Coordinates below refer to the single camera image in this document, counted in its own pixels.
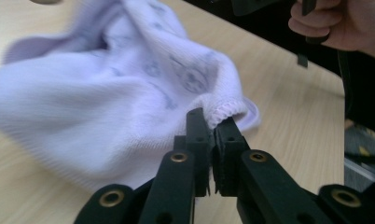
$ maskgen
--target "light wood tabletop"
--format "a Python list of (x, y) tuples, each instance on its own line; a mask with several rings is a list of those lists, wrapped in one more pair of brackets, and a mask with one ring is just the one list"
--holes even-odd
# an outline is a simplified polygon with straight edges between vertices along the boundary
[[(270, 152), (305, 189), (343, 181), (344, 93), (341, 80), (255, 35), (183, 1), (164, 0), (189, 37), (235, 62), (243, 92), (262, 115), (244, 132), (251, 148)], [(66, 28), (77, 0), (40, 6), (0, 0), (0, 62), (6, 47), (30, 34)], [(73, 223), (90, 192), (43, 168), (0, 133), (0, 223)], [(200, 199), (195, 223), (241, 223), (234, 198)]]

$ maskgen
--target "human hand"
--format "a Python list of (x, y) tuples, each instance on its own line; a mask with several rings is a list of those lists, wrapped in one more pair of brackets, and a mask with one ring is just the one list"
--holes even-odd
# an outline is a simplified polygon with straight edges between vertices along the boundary
[(291, 8), (289, 28), (309, 37), (329, 34), (323, 45), (375, 57), (375, 0), (317, 0), (316, 5), (314, 11), (302, 16), (298, 0)]

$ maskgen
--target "lavender cloth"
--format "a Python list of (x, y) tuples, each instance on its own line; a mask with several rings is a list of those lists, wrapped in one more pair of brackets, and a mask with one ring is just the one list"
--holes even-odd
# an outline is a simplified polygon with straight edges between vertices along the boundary
[(89, 190), (152, 178), (197, 107), (212, 129), (260, 122), (232, 61), (156, 0), (86, 1), (68, 32), (14, 43), (0, 68), (0, 130)]

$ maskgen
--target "white towel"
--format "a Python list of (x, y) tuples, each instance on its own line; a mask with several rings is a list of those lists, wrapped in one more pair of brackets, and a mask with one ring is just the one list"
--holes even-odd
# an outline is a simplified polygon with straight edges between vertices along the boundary
[(0, 68), (0, 130), (89, 190), (154, 177), (197, 107), (211, 129), (259, 124), (232, 61), (156, 0), (87, 1), (68, 32), (16, 42)]

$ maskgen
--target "finger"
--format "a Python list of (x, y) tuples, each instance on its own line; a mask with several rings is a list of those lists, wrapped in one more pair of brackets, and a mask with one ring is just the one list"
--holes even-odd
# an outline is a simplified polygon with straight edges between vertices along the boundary
[(314, 28), (311, 26), (307, 26), (293, 18), (289, 20), (288, 26), (293, 32), (309, 37), (326, 36), (330, 32), (329, 27)]
[(329, 9), (338, 6), (340, 3), (341, 0), (316, 0), (315, 9)]
[(296, 3), (290, 9), (293, 19), (314, 28), (323, 28), (333, 26), (342, 19), (341, 13), (333, 10), (315, 10), (307, 16), (301, 15), (302, 4)]

